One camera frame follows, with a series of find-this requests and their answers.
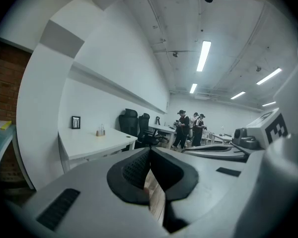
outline black office chair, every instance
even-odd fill
[[[150,116],[146,113],[138,118],[140,129],[140,132],[138,134],[138,142],[143,145],[142,147],[147,145],[157,145],[159,143],[159,139],[154,137],[153,132],[149,130],[149,119]]]
[[[158,121],[158,124],[160,125],[160,117],[156,117],[156,119]],[[159,138],[160,141],[163,140],[163,139],[167,140],[167,142],[169,143],[169,139],[166,136],[167,136],[167,133],[158,130],[158,134],[157,134],[156,138]]]
[[[118,117],[120,131],[130,136],[138,135],[138,113],[132,109],[126,109],[124,115]]]

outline picture frame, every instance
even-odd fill
[[[72,129],[80,129],[80,117],[72,116]]]

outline ceiling light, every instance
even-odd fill
[[[271,102],[271,103],[267,103],[267,104],[263,105],[263,107],[268,106],[268,105],[272,105],[272,104],[275,104],[275,103],[276,103],[276,101]]]
[[[273,73],[269,74],[267,77],[263,78],[261,81],[257,82],[256,84],[260,85],[260,84],[264,83],[265,81],[267,81],[268,79],[275,76],[276,74],[278,74],[281,71],[282,71],[282,69],[278,68]]]
[[[231,100],[234,100],[235,98],[237,98],[237,97],[243,95],[244,93],[245,93],[245,92],[240,92],[239,94],[233,96],[233,97],[231,98]]]
[[[211,47],[211,42],[206,42],[206,41],[203,42],[197,71],[203,70],[205,62],[207,61],[207,58],[208,58],[210,47]]]
[[[195,88],[197,87],[197,85],[198,85],[198,84],[192,84],[190,93],[194,93]]]

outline white ceiling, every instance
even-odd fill
[[[298,64],[296,28],[264,1],[124,2],[142,27],[171,93],[188,93],[197,83],[193,96],[261,108]],[[203,71],[197,72],[203,41],[212,45]],[[256,85],[278,67],[281,73]],[[246,94],[230,100],[241,91]]]

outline desk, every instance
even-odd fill
[[[60,157],[64,173],[92,159],[104,157],[115,151],[135,148],[136,137],[112,128],[106,128],[106,135],[96,137],[95,131],[84,129],[59,129]]]
[[[0,162],[1,162],[1,159],[5,153],[8,145],[11,143],[11,141],[13,144],[13,149],[14,149],[16,160],[17,160],[20,170],[23,174],[23,177],[26,180],[27,184],[29,185],[30,189],[34,189],[33,184],[30,181],[30,178],[25,170],[25,167],[24,167],[22,159],[21,159],[19,147],[17,144],[16,126],[15,125],[10,125],[6,130],[0,129]]]
[[[217,135],[217,134],[212,134],[212,136],[213,137],[212,137],[211,144],[214,143],[214,140],[215,140],[216,137],[223,141],[222,144],[224,144],[224,141],[232,142],[232,138],[231,137],[228,137],[228,136],[225,136],[225,135],[224,136],[220,136],[220,135]]]
[[[163,126],[163,125],[159,125],[159,124],[149,124],[149,128],[157,129],[159,131],[171,134],[171,138],[170,138],[169,144],[168,144],[168,149],[171,148],[171,144],[173,144],[173,141],[174,141],[174,134],[175,134],[176,129],[171,129],[167,126]]]

